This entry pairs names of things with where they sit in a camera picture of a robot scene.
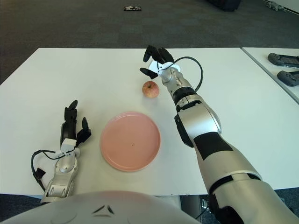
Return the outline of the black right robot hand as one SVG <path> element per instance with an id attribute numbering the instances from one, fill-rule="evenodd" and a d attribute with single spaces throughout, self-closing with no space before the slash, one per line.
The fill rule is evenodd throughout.
<path id="1" fill-rule="evenodd" d="M 140 72 L 149 76 L 151 79 L 158 77 L 159 71 L 162 70 L 162 65 L 165 63 L 173 63 L 172 55 L 165 48 L 156 48 L 149 45 L 143 56 L 143 61 L 147 62 L 152 57 L 153 61 L 149 68 L 140 68 Z"/>

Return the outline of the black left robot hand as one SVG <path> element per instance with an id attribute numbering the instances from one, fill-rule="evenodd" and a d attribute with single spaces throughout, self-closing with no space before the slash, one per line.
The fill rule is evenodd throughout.
<path id="1" fill-rule="evenodd" d="M 64 123 L 61 127 L 60 146 L 63 154 L 70 154 L 85 142 L 92 134 L 86 117 L 82 119 L 82 129 L 76 133 L 77 125 L 77 107 L 78 101 L 74 100 L 68 107 L 64 109 Z"/>

